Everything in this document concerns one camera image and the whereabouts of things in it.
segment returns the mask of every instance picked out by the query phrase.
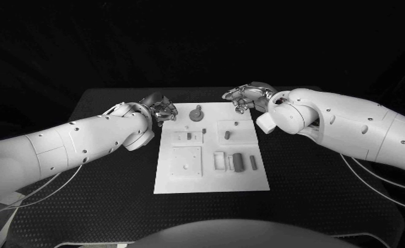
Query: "white board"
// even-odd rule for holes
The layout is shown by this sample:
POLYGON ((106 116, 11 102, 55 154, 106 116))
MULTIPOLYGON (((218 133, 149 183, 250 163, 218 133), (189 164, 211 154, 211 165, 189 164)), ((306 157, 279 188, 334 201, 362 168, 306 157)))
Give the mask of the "white board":
POLYGON ((233 103, 179 103, 175 105, 179 110, 178 120, 166 121, 162 129, 155 194, 269 191, 270 185, 250 111, 246 111, 243 115, 238 114, 233 103), (194 122, 189 118, 189 113, 198 105, 202 107, 205 118, 202 121, 194 122), (240 123, 241 126, 240 124, 238 126, 234 125, 234 127, 241 127, 234 129, 234 132, 241 132, 238 133, 238 137, 243 136, 246 140, 248 140, 244 144, 233 143, 233 141, 228 141, 231 144, 227 145, 220 143, 220 126, 223 126, 223 124, 225 124, 225 126, 230 125, 230 123, 221 123, 218 125, 223 120, 233 120, 234 122, 243 122, 243 120, 246 120, 244 123, 240 123), (182 135, 179 139, 179 133, 175 135, 175 132, 195 133, 202 132, 204 129, 207 129, 207 133, 202 135, 202 140, 199 137, 195 137, 195 140, 185 140, 185 135, 182 135), (184 146, 182 143, 181 145, 175 143, 176 138, 178 141, 185 142, 187 146, 184 146), (185 163, 188 159, 185 158, 185 161, 175 162, 174 149, 185 149, 182 150, 187 153, 185 155, 192 156, 191 152, 187 150, 192 145, 201 147, 202 171, 199 172, 201 175, 182 175, 181 170, 182 166, 188 164, 185 163), (225 170, 223 171, 215 169, 217 152, 224 152, 225 156, 225 170), (244 157, 246 171, 241 173, 230 170, 228 156, 234 153, 241 153, 244 157), (251 167, 250 156, 256 156, 257 170, 251 167), (178 175, 172 175, 174 169, 178 169, 178 175))

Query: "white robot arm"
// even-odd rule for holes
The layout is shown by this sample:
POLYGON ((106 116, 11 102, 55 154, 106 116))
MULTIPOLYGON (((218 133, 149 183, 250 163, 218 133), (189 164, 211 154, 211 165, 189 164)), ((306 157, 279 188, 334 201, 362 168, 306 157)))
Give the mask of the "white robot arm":
POLYGON ((113 153, 145 146, 155 137, 152 118, 176 120, 178 110, 158 92, 122 103, 103 115, 0 141, 0 199, 15 190, 113 153))
POLYGON ((279 92, 263 82, 237 87, 224 99, 240 113, 264 112, 257 124, 267 134, 279 126, 346 156, 405 169, 405 116, 381 104, 303 88, 279 92))

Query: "textured table mat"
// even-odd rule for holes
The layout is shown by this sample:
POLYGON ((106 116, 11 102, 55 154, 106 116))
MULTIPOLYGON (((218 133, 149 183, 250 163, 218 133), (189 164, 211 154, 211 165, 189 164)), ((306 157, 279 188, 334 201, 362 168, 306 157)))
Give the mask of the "textured table mat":
MULTIPOLYGON (((138 102, 155 91, 162 91, 175 103, 223 102, 221 96, 231 88, 91 89, 71 120, 103 114, 114 104, 138 102)), ((261 113, 251 111, 251 115, 256 120, 261 113)), ((122 147, 84 165, 50 199, 19 209, 8 247, 133 242, 184 223, 227 218, 270 220, 332 236, 371 234, 395 247, 404 231, 398 208, 362 184, 341 155, 305 136, 280 129, 267 135, 256 128, 272 191, 155 195, 162 135, 155 124, 156 137, 148 146, 133 152, 122 147)), ((351 164, 387 193, 381 182, 351 164)), ((67 171, 28 202, 45 197, 74 172, 67 171)), ((24 193, 45 182, 25 188, 24 193)))

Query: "black table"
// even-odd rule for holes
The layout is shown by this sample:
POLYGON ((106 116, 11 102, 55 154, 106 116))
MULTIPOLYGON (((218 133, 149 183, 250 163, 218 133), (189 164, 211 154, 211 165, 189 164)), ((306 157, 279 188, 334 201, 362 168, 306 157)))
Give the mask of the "black table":
MULTIPOLYGON (((162 91, 175 103, 224 102, 221 96, 228 89, 91 89, 71 120, 103 114, 114 104, 136 102, 155 91, 162 91)), ((253 110, 251 115, 256 120, 261 113, 253 110)), ((256 131, 270 191, 155 195, 162 136, 155 124, 156 137, 148 146, 133 152, 122 147, 84 165, 61 192, 35 206, 19 209, 9 231, 9 247, 135 242, 184 223, 227 218, 270 220, 332 236, 370 234, 395 247, 404 231, 398 208, 364 185, 341 155, 305 136, 290 135, 280 129, 270 135, 257 126, 256 131)), ((387 193, 378 179, 354 162, 351 165, 387 193)), ((67 171, 28 202, 45 197, 74 172, 76 169, 67 171)), ((24 190, 31 192, 44 183, 24 190)))

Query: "dark background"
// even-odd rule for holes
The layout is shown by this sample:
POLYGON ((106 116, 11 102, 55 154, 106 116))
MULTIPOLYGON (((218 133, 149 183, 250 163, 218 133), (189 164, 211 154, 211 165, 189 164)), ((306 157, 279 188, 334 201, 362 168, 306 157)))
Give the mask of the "dark background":
POLYGON ((0 138, 65 123, 89 88, 316 85, 405 114, 404 2, 2 0, 0 138))

